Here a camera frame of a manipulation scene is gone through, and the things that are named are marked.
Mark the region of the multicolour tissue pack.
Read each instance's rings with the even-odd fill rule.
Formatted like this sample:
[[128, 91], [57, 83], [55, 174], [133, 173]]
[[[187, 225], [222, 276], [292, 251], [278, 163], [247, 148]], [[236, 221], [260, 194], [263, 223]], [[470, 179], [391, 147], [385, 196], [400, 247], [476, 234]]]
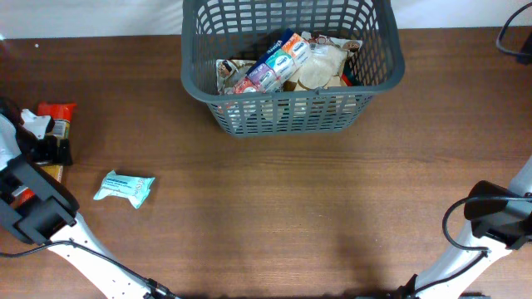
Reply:
[[232, 94], [276, 91], [311, 55], [308, 41], [286, 29], [234, 85]]

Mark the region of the beige rice bag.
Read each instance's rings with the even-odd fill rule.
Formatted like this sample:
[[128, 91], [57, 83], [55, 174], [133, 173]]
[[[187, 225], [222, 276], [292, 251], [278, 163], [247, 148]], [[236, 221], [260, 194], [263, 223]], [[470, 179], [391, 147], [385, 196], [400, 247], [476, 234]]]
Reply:
[[284, 91], [345, 87], [341, 75], [347, 68], [357, 77], [354, 60], [362, 49], [362, 40], [329, 37], [320, 32], [302, 32], [301, 37], [308, 41], [312, 55], [283, 83]]

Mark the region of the green cocoa bag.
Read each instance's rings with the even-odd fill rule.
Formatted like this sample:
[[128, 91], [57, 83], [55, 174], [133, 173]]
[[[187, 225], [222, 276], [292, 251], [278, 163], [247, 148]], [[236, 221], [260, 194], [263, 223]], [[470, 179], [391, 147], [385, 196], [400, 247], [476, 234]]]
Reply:
[[346, 86], [360, 86], [362, 84], [349, 68], [342, 71], [341, 80]]

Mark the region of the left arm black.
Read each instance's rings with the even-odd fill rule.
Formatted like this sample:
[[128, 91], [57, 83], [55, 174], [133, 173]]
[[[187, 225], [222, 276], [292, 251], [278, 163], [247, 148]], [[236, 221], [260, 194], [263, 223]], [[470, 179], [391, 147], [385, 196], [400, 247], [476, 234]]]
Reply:
[[119, 263], [79, 213], [75, 197], [43, 169], [71, 164], [70, 142], [52, 132], [56, 120], [1, 99], [1, 225], [31, 253], [64, 258], [108, 298], [173, 298], [157, 281]]

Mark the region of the orange spaghetti packet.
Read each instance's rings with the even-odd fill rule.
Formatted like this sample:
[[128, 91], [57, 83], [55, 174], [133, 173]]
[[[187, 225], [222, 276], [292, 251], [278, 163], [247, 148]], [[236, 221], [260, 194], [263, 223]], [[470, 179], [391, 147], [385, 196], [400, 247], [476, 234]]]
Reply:
[[[50, 133], [47, 135], [55, 135], [60, 139], [69, 139], [71, 131], [71, 120], [76, 104], [50, 104], [42, 102], [37, 106], [37, 113], [35, 115], [44, 116], [49, 115], [55, 120], [55, 125]], [[22, 127], [22, 131], [17, 133], [17, 142], [20, 150], [28, 157], [27, 153], [31, 145], [37, 141], [35, 135]], [[43, 171], [51, 175], [59, 183], [62, 181], [63, 165], [40, 165], [37, 164]]]

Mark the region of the teal wet wipes packet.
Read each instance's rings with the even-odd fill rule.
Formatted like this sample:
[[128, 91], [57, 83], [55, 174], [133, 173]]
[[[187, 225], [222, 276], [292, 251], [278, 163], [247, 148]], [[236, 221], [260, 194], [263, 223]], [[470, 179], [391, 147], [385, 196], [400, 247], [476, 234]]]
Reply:
[[153, 177], [136, 177], [109, 172], [101, 182], [93, 199], [98, 201], [109, 196], [127, 199], [130, 204], [139, 209], [150, 194], [150, 187], [154, 183]]

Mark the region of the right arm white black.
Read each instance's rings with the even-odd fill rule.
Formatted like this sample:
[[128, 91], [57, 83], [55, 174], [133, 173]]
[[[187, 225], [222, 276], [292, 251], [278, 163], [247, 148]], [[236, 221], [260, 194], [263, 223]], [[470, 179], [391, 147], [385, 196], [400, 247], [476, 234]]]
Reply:
[[489, 266], [531, 242], [531, 161], [507, 188], [478, 182], [446, 210], [441, 227], [450, 246], [395, 298], [459, 298]]

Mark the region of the beige snack bag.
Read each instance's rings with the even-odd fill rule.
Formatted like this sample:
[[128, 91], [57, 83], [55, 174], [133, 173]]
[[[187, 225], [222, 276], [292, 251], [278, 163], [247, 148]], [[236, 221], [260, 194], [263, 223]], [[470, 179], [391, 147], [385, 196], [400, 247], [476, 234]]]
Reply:
[[240, 59], [218, 59], [216, 61], [216, 86], [220, 95], [232, 91], [236, 83], [246, 76], [256, 61]]

